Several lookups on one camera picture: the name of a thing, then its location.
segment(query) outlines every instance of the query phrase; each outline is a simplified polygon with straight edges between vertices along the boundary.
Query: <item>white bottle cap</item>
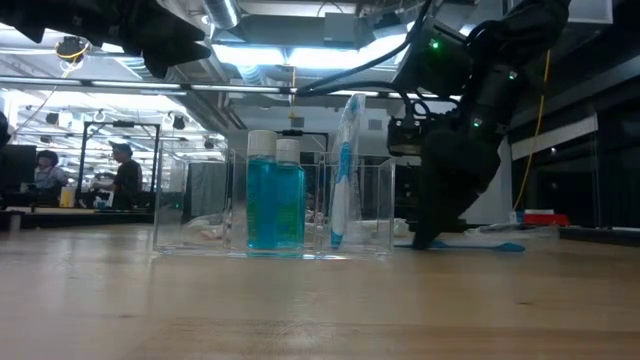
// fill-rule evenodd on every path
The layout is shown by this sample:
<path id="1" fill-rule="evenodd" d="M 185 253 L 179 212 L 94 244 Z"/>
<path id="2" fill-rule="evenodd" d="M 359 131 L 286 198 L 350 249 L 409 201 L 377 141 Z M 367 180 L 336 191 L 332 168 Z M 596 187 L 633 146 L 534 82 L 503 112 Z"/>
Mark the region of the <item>white bottle cap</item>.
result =
<path id="1" fill-rule="evenodd" d="M 287 161 L 300 164 L 300 142 L 298 140 L 278 140 L 277 161 Z"/>
<path id="2" fill-rule="evenodd" d="M 276 140 L 278 134 L 269 130 L 249 131 L 247 156 L 276 156 Z"/>

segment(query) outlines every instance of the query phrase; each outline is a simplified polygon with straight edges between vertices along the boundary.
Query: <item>black shirt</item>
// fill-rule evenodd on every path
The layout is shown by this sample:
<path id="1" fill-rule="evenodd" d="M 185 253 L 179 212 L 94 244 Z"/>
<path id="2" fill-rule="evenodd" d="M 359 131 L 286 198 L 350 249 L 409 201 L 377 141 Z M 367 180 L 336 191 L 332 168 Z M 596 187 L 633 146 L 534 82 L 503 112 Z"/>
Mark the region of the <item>black shirt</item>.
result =
<path id="1" fill-rule="evenodd" d="M 133 196 L 142 191 L 142 169 L 135 160 L 129 160 L 118 167 L 118 173 L 113 180 L 115 185 L 114 206 L 116 208 L 131 208 Z"/>

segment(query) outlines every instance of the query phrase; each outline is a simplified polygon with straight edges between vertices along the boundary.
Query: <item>bottle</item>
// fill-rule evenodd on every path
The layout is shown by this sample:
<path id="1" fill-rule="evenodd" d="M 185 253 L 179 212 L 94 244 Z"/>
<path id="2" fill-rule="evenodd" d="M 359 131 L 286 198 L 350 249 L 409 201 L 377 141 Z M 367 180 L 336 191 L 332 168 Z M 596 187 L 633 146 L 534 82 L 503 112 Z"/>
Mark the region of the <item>bottle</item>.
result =
<path id="1" fill-rule="evenodd" d="M 277 143 L 278 220 L 277 239 L 280 249 L 304 247 L 306 184 L 300 167 L 300 142 L 282 139 Z"/>
<path id="2" fill-rule="evenodd" d="M 276 140 L 273 131 L 249 132 L 247 147 L 247 245 L 251 249 L 276 248 Z"/>

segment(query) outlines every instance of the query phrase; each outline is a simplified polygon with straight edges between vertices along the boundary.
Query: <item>wooden table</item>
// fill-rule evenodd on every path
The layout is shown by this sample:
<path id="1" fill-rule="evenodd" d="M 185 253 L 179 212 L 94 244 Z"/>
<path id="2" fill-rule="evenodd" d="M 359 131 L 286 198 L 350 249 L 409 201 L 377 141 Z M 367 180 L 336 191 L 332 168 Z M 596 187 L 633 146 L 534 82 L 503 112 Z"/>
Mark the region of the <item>wooden table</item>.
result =
<path id="1" fill-rule="evenodd" d="M 640 250 L 160 257 L 148 226 L 0 241 L 0 359 L 638 359 Z"/>

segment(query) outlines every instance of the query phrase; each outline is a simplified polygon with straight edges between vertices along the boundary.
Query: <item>woman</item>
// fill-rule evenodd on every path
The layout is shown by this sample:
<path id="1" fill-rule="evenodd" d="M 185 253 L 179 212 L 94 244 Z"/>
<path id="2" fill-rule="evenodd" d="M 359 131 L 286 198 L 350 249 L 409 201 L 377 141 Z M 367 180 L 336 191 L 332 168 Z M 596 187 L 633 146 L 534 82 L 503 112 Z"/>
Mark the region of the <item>woman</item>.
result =
<path id="1" fill-rule="evenodd" d="M 51 190 L 56 193 L 67 184 L 67 177 L 58 165 L 58 154 L 53 151 L 40 151 L 36 157 L 35 186 L 38 190 Z"/>

